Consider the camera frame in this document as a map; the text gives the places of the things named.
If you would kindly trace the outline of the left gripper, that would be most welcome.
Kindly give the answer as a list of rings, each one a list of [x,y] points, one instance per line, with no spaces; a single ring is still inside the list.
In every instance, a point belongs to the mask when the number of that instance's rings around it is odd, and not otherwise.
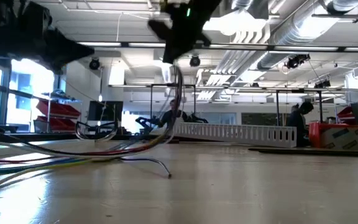
[[[55,32],[52,22],[46,7],[33,1],[19,1],[16,29],[21,36],[14,44],[12,57],[40,60],[54,74],[62,74],[68,63],[94,54],[94,48]]]

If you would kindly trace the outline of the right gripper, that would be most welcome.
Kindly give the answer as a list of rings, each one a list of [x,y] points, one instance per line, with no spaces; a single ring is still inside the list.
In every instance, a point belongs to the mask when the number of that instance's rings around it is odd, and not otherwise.
[[[220,3],[221,0],[160,1],[160,10],[169,14],[173,22],[172,31],[185,34],[185,40],[169,40],[170,28],[166,23],[154,19],[148,21],[148,27],[155,35],[166,40],[163,63],[173,64],[180,56],[192,50],[198,40],[206,47],[211,45],[211,39],[203,33],[203,27]]]

